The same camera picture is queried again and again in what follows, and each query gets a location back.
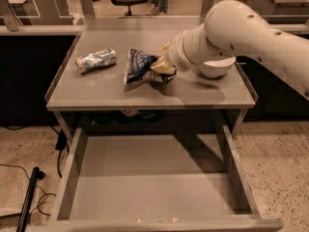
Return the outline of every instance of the desk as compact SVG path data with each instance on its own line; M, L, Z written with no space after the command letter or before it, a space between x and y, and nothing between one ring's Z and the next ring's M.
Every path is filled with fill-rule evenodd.
M67 0L9 0L9 2L15 14L21 16L24 25L72 24Z
M309 0L238 0L273 24L304 24L309 18Z
M237 66L217 80L178 72L169 84L124 85L130 47L154 54L199 21L170 16L88 21L48 96L47 109L57 114L71 147L50 224L33 231L282 227L278 219L261 219L233 146L230 130L237 131L241 116L255 104ZM78 73L77 56L107 47L116 50L115 66ZM122 109L165 113L155 122L127 124L97 125L88 116ZM77 128L68 119L73 115Z

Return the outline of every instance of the metal pole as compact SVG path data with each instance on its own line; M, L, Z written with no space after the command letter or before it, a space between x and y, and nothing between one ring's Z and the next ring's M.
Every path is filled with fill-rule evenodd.
M215 0L203 0L201 9L201 17L205 17L211 7L215 4Z
M9 0L0 0L0 15L3 16L4 23L9 31L16 32L22 24L17 18Z
M43 176L40 176L42 172L40 172L40 169L38 167L35 167L32 170L32 175L30 178L30 182L29 182L29 186L28 186L28 190L25 196L25 200L23 202L23 206L22 206L22 210L21 210L21 214L20 214L20 218L19 218L19 222L18 222L18 227L16 232L24 232L25 228L26 228L26 224L29 218L29 210L31 207L31 202L33 199L33 195L35 192L35 188L36 188L36 182L37 179L42 179Z
M96 17L93 0L80 0L80 4L85 18Z

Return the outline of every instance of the wire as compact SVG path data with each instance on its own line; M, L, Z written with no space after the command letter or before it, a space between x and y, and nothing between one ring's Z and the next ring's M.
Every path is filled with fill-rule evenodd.
M21 169L25 172L25 174L26 174L26 176L27 176L28 180L30 181L30 177L29 177L29 175L27 174L26 169L25 169L25 168L23 168L22 166L18 166L18 165L9 165L9 164L3 164L3 163L0 163L0 166L7 166L7 167L16 167L16 168L21 168Z
M33 213L34 211L36 211L37 209L38 209L38 211L39 211L41 214L50 217L50 214L45 213L45 212L43 212L43 211L40 209L40 206L42 205L42 203L45 202L45 200L46 200L49 196L57 196L57 195L56 195L55 193L45 193L44 195L42 195L42 196L40 197L37 206L36 206L34 209L32 209L32 211L29 213L29 225L30 225L30 226L31 226L31 215L32 215L32 213Z
M56 129L54 129L54 127L53 126L51 126L51 125L49 125L51 128L52 128L52 130L53 131L55 131L58 135L60 134Z
M43 196L41 196L41 198L39 199L39 202L38 202L38 210L39 210L39 212L40 212L41 214L50 217L50 214L44 213L44 212L40 209L41 204L48 198L48 196L55 196L55 197L56 197L57 195L56 195L55 193L47 193L47 194L44 194Z
M27 179L28 179L29 182L30 182L29 175L27 174L26 169L23 168L22 166L10 165L10 164L3 164L3 163L0 163L0 166L14 167L14 168L20 168L20 169L22 169L22 170L25 172L25 174L26 174L26 176L27 176ZM33 210L30 212L30 214L29 214L29 221L30 221L30 217L31 217L33 211L35 211L36 209L38 209L39 212L40 212L41 214L46 215L46 216L50 216L50 214L47 214L47 213L42 212L41 209L40 209L40 206L41 206L41 204L46 200L46 198L47 198L48 196L50 196L50 195L57 196L55 193L47 193L47 192L45 192L40 186L37 186L37 185L36 185L36 187L42 191L43 196L40 197L37 207L36 207L35 209L33 209Z
M26 169L23 168L22 166L18 166L18 165L9 165L9 164L3 164L3 163L0 163L0 166L21 168L21 169L25 172L25 174L26 174L26 176L27 176L27 179L30 181L30 177L29 177L29 175L28 175ZM42 193L46 194L46 192L45 192L40 186L36 185L36 187L37 187L38 189L40 189L40 190L42 191Z
M21 126L21 127L6 127L6 126L4 126L4 128L6 130L9 130L9 131L19 131L19 130L25 129L27 127L28 126Z
M60 157L61 157L62 151L59 151L58 160L57 160L57 171L60 178L62 178L62 174L60 171Z
M67 146L67 152L68 152L68 154L69 154L69 153L70 153L70 148L69 148L68 143L66 144L66 146Z

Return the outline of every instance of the speckled floor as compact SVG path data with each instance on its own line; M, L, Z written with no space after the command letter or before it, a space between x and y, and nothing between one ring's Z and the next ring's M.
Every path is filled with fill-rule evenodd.
M58 152L54 150L57 134L50 127L29 127L11 131L0 128L0 163L23 166L28 175L38 166L46 176L38 181L45 192L56 193ZM262 218L281 218L280 232L309 231L309 123L245 122L235 145L240 162L252 188ZM61 157L61 170L67 153ZM20 211L28 187L23 170L0 166L0 212ZM42 196L37 189L32 209ZM54 197L42 204L50 213ZM0 222L1 231L14 231L15 221ZM31 224L47 224L48 217L35 210Z

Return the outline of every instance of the chair leg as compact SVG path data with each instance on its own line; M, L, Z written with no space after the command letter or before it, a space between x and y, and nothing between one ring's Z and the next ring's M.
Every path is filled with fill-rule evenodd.
M125 16L131 16L132 15L132 10L131 10L131 6L128 6L128 8L127 8L127 12L126 12L126 14L125 14Z

